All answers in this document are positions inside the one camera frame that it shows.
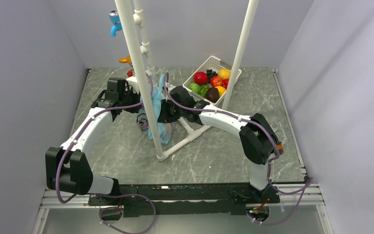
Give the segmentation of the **red fake apple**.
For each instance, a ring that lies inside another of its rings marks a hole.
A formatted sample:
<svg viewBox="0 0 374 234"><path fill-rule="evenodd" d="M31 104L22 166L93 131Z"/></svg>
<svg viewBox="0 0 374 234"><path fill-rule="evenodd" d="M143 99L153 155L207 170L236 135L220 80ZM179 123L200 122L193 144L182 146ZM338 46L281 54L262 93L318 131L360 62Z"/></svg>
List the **red fake apple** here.
<svg viewBox="0 0 374 234"><path fill-rule="evenodd" d="M193 81L194 81L194 83L196 83L198 85L204 85L208 81L207 74L205 72L202 72L202 71L196 72L193 75Z"/></svg>

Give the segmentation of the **dark fake grapes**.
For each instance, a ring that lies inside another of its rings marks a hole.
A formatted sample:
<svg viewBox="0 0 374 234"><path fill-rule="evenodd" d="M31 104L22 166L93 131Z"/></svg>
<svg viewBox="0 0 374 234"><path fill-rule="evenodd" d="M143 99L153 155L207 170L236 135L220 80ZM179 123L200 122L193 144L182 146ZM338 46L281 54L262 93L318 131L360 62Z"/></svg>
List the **dark fake grapes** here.
<svg viewBox="0 0 374 234"><path fill-rule="evenodd" d="M213 77L217 76L217 74L218 73L216 71L213 71L212 69L206 70L206 76L208 81L210 81Z"/></svg>

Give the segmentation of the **small red fake fruit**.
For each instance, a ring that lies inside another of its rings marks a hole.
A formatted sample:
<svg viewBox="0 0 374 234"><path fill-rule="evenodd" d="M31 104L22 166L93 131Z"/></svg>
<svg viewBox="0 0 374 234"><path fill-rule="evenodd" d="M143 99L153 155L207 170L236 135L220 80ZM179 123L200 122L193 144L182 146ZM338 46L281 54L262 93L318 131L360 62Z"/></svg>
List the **small red fake fruit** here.
<svg viewBox="0 0 374 234"><path fill-rule="evenodd" d="M223 86L225 89L227 89L227 87L228 87L228 83L229 83L229 79L226 78L226 79L223 80L222 86Z"/></svg>

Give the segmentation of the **yellow fake lemon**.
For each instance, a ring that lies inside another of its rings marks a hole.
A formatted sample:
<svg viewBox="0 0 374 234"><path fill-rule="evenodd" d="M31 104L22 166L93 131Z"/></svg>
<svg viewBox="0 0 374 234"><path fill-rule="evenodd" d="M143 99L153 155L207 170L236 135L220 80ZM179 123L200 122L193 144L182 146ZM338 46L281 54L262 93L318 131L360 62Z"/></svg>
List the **yellow fake lemon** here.
<svg viewBox="0 0 374 234"><path fill-rule="evenodd" d="M230 76L231 76L231 71L229 69L226 69L226 68L222 68L218 71L218 76L225 80L225 79L229 79Z"/></svg>

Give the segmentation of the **blue plastic bag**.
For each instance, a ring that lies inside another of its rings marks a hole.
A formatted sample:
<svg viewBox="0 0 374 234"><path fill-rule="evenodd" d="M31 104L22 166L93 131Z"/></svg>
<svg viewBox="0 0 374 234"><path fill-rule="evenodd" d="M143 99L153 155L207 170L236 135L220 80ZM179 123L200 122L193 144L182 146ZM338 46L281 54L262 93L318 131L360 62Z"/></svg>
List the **blue plastic bag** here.
<svg viewBox="0 0 374 234"><path fill-rule="evenodd" d="M160 123L158 122L158 117L161 113L161 108L163 105L161 104L161 101L165 101L165 97L162 94L162 89L164 87L164 81L165 81L165 75L161 74L158 85L156 87L153 86L152 94L151 94L151 101L152 101L152 107L153 111L157 120L157 126L158 126L158 132L159 132L159 138L160 142L167 144L169 143L171 139L172 134L172 126L170 123ZM149 128L149 121L146 115L145 108L141 106L141 109L137 113L136 123L141 130L141 132L149 137L149 139L152 139L152 131Z"/></svg>

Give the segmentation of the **green fake grapes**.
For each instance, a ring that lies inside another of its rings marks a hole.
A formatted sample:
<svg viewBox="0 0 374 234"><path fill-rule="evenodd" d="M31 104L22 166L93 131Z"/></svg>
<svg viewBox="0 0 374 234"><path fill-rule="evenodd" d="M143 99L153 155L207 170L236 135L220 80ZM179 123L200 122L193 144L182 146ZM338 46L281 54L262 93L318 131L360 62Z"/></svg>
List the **green fake grapes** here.
<svg viewBox="0 0 374 234"><path fill-rule="evenodd" d="M210 88L210 86L208 84L202 85L201 89L200 89L200 92L199 92L199 95L204 98L206 96L206 93L207 93L209 88Z"/></svg>

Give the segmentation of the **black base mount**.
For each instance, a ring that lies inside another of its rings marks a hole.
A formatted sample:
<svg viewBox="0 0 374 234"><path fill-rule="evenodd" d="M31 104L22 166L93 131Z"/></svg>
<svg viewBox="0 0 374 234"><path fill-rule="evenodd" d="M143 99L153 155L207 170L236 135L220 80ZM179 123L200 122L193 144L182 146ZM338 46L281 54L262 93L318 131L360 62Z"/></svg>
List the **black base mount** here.
<svg viewBox="0 0 374 234"><path fill-rule="evenodd" d="M158 215L245 215L247 209L278 204L280 196L267 187L259 191L249 183L195 183L169 185L120 185L120 198L91 195L89 206L120 206L124 217L152 214L150 199Z"/></svg>

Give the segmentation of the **white PVC pipe frame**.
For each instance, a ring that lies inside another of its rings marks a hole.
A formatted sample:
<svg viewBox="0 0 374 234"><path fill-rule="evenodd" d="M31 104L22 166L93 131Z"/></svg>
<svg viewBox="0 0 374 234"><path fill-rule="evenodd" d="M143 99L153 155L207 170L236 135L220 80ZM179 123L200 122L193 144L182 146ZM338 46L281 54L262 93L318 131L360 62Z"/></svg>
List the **white PVC pipe frame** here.
<svg viewBox="0 0 374 234"><path fill-rule="evenodd" d="M152 107L150 87L148 86L146 72L144 70L144 61L142 58L143 51L138 45L138 34L136 31L136 26L143 25L144 23L143 10L139 9L140 5L136 2L135 6L137 9L132 13L131 3L128 0L117 0L115 5L120 16L123 33L135 70L135 76L139 84L140 94L149 121L149 128L152 131L152 139L157 151L157 158L159 161L163 161L168 158L169 154L177 151L189 141L184 140L179 142L176 146L172 147L168 151L164 152L162 150L159 140L157 120ZM175 101L170 93L167 93L167 97L170 98L170 100L176 105L186 110L187 115L192 116L193 122L204 125L201 129L193 132L192 139L196 139L203 131L206 131L210 127L217 127L236 136L240 135L240 131L244 129L247 123L250 123L261 130L264 129L263 126L252 120L249 116L240 116L217 108L214 105L207 105L204 102L197 102L192 107L186 107Z"/></svg>

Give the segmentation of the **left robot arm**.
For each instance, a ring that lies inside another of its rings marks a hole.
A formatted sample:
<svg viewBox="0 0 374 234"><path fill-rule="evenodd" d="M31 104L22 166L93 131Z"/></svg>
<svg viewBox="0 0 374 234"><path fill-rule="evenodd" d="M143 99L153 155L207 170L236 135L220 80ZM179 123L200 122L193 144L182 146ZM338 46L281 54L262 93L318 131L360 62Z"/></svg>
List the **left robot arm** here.
<svg viewBox="0 0 374 234"><path fill-rule="evenodd" d="M86 154L122 111L137 113L140 107L140 94L126 79L108 79L107 88L92 103L73 135L61 146L47 150L47 187L76 195L101 194L107 204L117 203L121 196L118 180L93 173Z"/></svg>

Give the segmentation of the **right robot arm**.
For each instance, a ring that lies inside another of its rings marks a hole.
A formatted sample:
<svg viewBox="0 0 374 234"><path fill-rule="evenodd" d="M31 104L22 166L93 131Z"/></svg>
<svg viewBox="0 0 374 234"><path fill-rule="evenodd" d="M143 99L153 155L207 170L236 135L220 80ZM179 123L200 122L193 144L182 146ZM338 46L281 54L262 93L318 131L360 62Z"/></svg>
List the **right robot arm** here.
<svg viewBox="0 0 374 234"><path fill-rule="evenodd" d="M195 100L182 86L161 101L158 122L171 123L184 118L189 122L229 132L241 141L245 156L251 161L249 197L261 202L268 195L271 162L283 152L282 143L266 118L259 113L243 116L216 107L205 100Z"/></svg>

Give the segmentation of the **white plastic basket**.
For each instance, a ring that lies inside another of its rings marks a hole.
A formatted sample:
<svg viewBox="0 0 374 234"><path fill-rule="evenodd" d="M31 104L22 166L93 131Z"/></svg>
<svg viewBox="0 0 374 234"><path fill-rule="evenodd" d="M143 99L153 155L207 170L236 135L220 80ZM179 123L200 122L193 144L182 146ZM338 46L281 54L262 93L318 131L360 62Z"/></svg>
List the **white plastic basket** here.
<svg viewBox="0 0 374 234"><path fill-rule="evenodd" d="M205 62L202 63L201 66L199 66L198 69L196 69L195 72L192 73L192 75L190 75L190 77L183 83L183 87L186 88L186 90L190 93L190 95L195 99L195 100L205 100L207 102L210 102L208 101L207 99L205 99L205 97L202 97L194 92L192 92L188 86L193 83L193 75L196 73L196 72L199 72L199 71L202 71L202 72L205 72L206 73L206 70L207 69L212 69L213 71L216 71L218 72L220 69L222 68L226 68L226 69L229 69L231 71L231 68L232 66L230 64L227 64L225 63L223 60L215 57L215 56L210 56L209 58L207 58L207 60ZM225 97L225 93L222 95L222 97L219 98L219 100L216 102L216 103L212 103L210 102L211 104L213 105L219 105L222 100L224 99Z"/></svg>

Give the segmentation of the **blue toy faucet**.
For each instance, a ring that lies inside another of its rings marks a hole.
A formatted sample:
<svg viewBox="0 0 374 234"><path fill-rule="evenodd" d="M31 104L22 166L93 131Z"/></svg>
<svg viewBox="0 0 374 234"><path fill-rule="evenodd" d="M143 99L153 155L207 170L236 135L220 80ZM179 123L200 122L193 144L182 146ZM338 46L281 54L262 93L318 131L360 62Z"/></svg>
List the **blue toy faucet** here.
<svg viewBox="0 0 374 234"><path fill-rule="evenodd" d="M117 32L122 30L120 16L117 11L112 10L109 12L109 19L112 22L112 27L110 30L111 37L116 37Z"/></svg>

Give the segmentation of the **red fake peach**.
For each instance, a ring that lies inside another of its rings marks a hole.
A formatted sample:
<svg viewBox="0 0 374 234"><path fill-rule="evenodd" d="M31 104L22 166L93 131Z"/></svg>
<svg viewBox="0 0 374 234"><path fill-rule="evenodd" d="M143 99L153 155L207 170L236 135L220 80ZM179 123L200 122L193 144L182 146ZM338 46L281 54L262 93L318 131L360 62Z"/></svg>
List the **red fake peach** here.
<svg viewBox="0 0 374 234"><path fill-rule="evenodd" d="M212 87L222 86L223 85L223 79L219 76L214 76L210 79L210 85Z"/></svg>

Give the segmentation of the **dark fake avocado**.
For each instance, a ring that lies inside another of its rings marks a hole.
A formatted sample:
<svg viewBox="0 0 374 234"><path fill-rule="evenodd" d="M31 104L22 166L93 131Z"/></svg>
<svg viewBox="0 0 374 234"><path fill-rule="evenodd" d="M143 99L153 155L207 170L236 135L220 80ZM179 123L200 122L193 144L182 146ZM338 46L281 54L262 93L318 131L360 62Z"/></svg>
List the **dark fake avocado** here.
<svg viewBox="0 0 374 234"><path fill-rule="evenodd" d="M220 98L219 90L216 87L210 87L205 94L205 99L212 103L216 103Z"/></svg>

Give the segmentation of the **green fake fruit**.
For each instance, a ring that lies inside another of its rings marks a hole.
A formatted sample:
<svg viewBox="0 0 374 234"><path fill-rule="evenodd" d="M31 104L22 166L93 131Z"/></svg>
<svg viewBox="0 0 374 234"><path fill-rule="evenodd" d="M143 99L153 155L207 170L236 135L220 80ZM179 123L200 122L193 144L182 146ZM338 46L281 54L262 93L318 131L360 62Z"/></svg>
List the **green fake fruit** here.
<svg viewBox="0 0 374 234"><path fill-rule="evenodd" d="M195 83L195 82L193 82L193 83L191 83L189 86L188 86L188 88L192 91L192 92L194 92L194 93L196 93L196 94L198 94L198 95L201 95L202 94L202 86L201 85L199 85L199 84L197 84L197 83Z"/></svg>

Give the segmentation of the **orange fake fruit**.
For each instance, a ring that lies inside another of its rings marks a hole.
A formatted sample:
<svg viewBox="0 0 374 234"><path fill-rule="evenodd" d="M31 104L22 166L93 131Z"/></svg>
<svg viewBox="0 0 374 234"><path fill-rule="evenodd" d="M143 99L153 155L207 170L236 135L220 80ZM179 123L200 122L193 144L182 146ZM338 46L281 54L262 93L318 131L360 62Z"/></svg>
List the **orange fake fruit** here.
<svg viewBox="0 0 374 234"><path fill-rule="evenodd" d="M226 89L223 86L215 86L215 88L218 90L219 97L221 98L222 95L226 92Z"/></svg>

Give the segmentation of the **metal wrench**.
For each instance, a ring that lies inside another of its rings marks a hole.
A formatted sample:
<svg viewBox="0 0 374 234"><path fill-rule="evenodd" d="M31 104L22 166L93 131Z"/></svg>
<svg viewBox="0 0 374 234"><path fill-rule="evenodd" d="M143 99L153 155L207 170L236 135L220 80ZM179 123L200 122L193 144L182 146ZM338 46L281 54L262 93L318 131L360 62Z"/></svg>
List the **metal wrench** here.
<svg viewBox="0 0 374 234"><path fill-rule="evenodd" d="M272 123L271 128L275 133L278 133L281 130L281 125L279 123Z"/></svg>

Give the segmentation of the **orange toy faucet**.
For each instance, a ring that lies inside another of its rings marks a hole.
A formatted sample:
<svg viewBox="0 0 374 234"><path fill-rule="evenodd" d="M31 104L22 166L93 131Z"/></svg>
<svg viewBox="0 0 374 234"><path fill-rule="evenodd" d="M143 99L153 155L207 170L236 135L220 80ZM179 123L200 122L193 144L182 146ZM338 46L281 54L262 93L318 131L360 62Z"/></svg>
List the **orange toy faucet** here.
<svg viewBox="0 0 374 234"><path fill-rule="evenodd" d="M127 63L130 66L132 66L132 60L131 60L130 55L126 56L125 58L120 58L118 61L119 63Z"/></svg>

